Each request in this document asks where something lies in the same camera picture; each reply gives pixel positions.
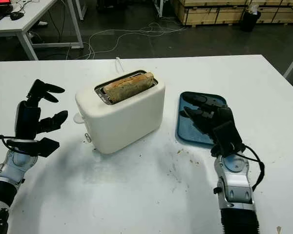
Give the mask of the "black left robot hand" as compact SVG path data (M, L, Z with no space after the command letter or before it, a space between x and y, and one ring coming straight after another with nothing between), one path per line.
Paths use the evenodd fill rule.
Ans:
M37 134L52 132L61 128L68 117L68 111L64 110L53 117L40 119L41 108L39 102L45 99L52 103L59 100L52 93L63 93L64 88L45 83L39 79L35 80L27 100L18 104L15 122L15 137L18 139L34 140Z

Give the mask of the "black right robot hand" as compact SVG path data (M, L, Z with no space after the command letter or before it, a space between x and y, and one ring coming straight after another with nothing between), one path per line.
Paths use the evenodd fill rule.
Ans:
M219 156L220 147L217 145L213 129L228 121L234 121L230 107L208 94L184 92L182 93L182 99L196 106L197 109L185 106L180 115L189 118L196 129L210 137L214 144L211 155L213 157Z

